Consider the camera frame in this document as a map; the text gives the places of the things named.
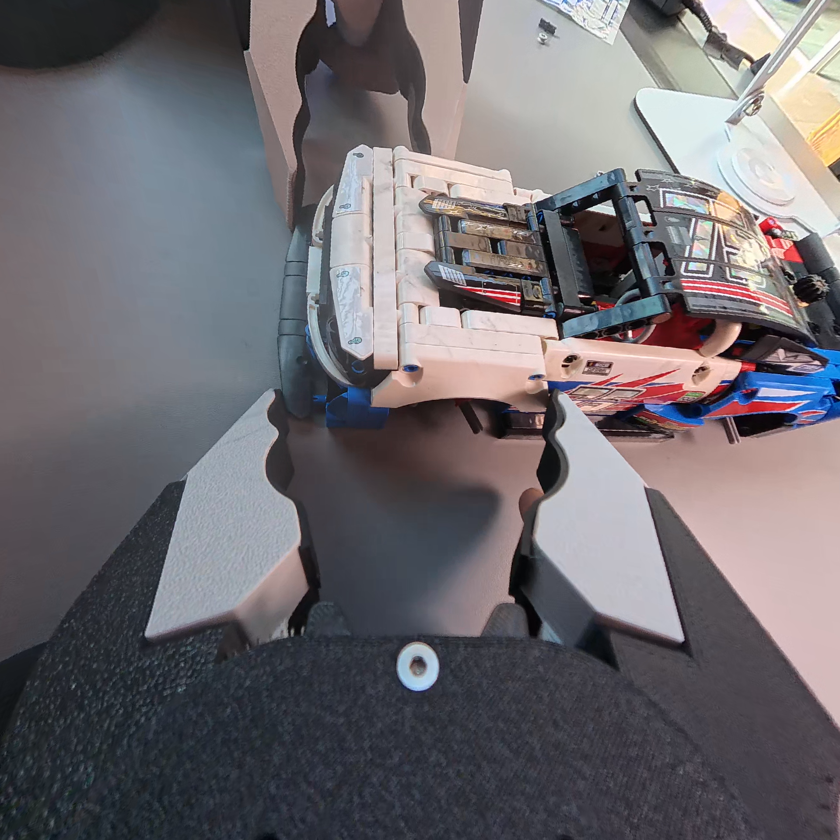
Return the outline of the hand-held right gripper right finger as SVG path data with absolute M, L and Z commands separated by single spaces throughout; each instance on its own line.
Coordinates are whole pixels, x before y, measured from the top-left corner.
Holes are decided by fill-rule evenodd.
M 686 641 L 647 486 L 572 400 L 553 391 L 511 595 L 535 636 L 582 648 L 599 630 L 667 647 Z

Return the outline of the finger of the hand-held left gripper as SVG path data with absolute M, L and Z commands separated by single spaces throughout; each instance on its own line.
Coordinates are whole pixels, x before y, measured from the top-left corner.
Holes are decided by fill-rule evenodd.
M 289 229 L 296 225 L 306 178 L 301 145 L 309 122 L 308 72 L 299 59 L 311 57 L 306 32 L 317 12 L 316 1 L 250 3 L 245 64 L 270 180 Z
M 464 81 L 459 3 L 405 1 L 411 81 L 409 134 L 415 151 L 454 158 L 463 118 Z

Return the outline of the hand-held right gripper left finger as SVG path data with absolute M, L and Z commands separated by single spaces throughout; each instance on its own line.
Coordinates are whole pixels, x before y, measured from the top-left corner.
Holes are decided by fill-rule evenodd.
M 293 476 L 286 406 L 269 390 L 185 476 L 145 639 L 234 624 L 249 644 L 292 633 L 314 594 Z

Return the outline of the toy brick race car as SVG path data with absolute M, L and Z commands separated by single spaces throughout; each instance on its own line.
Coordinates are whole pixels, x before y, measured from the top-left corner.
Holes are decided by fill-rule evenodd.
M 673 172 L 549 195 L 357 145 L 311 230 L 315 402 L 329 427 L 374 429 L 449 401 L 476 434 L 487 403 L 500 438 L 540 436 L 553 391 L 626 441 L 835 421 L 838 318 L 793 289 L 805 236 Z

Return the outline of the sticker sheet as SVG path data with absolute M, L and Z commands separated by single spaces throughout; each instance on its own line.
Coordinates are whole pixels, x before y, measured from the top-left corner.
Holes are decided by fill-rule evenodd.
M 629 7 L 629 1 L 542 1 L 585 31 L 612 46 Z

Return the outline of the white folding stand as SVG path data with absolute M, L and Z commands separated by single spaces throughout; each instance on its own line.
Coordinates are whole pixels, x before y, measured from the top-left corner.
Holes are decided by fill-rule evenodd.
M 701 4 L 677 27 L 689 78 L 658 67 L 638 115 L 675 172 L 838 239 L 838 2 Z

